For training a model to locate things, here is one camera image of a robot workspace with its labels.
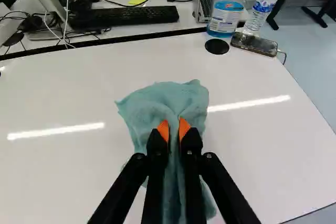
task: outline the bottle label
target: bottle label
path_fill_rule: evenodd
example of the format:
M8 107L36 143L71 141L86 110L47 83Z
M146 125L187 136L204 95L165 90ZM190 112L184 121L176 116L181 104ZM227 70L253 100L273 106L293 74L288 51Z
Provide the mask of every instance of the bottle label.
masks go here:
M218 1L214 5L209 29L221 33L233 33L244 10L242 4L234 1Z
M274 4L271 4L267 1L260 0L260 1L255 2L253 9L261 13L270 13L273 7L274 7Z

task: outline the plastic bottle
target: plastic bottle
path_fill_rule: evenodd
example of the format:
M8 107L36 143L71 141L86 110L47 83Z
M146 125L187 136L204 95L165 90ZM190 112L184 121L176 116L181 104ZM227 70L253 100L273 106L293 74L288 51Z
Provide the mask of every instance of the plastic bottle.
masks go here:
M245 0L213 0L211 20L207 32L215 37L229 37L235 31Z
M276 1L277 0L256 0L253 6L253 12L244 25L243 33L249 35L258 33L265 23L267 16L271 13Z

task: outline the white table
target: white table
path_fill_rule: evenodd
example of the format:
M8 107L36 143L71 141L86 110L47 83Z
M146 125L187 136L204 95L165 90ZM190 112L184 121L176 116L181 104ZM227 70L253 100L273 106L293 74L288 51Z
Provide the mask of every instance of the white table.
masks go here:
M117 3L128 5L129 0L111 0ZM193 3L192 2L174 2L170 3L167 0L149 0L145 4L146 6L162 6L162 5L175 5L179 13L180 19L177 23L167 23L167 24L154 24L154 25L135 25L135 26L117 26L113 27L111 31L106 32L98 37L101 39L105 38L116 38L123 36L133 36L133 35L143 35L152 34L165 31L176 31L176 30L186 30L191 28L205 27L206 23L198 23L192 16ZM115 8L119 7L114 4L110 4L106 1L101 0L98 3L94 3L92 8ZM38 0L17 0L13 6L12 10L23 10L28 13L44 13L45 9L43 5ZM245 10L242 16L242 20L246 20L248 17L248 12ZM71 42L95 40L94 36L85 36L79 38L72 38ZM48 40L48 41L30 41L28 38L23 39L23 44L26 49L35 49L41 47L54 46L58 40ZM4 54L7 50L6 47L0 48L0 55ZM8 54L18 51L23 51L21 44L18 43L13 45Z
M154 81L200 79L209 89L203 151L220 157L262 223L335 202L336 136L292 76L276 58L233 47L212 55L205 40L0 61L0 223L86 223L133 153L114 101ZM20 132L28 138L15 139ZM141 188L125 223L140 223L144 196ZM218 212L208 223L224 221Z

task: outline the teal cloth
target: teal cloth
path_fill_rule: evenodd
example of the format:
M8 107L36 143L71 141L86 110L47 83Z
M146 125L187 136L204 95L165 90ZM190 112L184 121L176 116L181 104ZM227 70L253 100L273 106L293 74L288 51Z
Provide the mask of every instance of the teal cloth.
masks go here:
M207 115L208 90L198 80L179 84L160 82L136 90L116 102L127 124L134 151L146 154L146 143L153 128L167 119L170 127L170 156L164 177L163 224L185 224L185 186L178 149L179 118L183 117L202 134ZM216 209L202 181L207 219Z

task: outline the keyboard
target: keyboard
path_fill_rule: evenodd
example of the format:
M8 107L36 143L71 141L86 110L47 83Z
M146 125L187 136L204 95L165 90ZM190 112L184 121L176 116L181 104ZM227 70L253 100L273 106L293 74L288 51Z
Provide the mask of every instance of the keyboard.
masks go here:
M178 19L176 6L91 9L69 14L70 26L83 31L103 30L113 26L172 23Z
M211 15L212 1L213 0L200 0L204 17L208 18Z

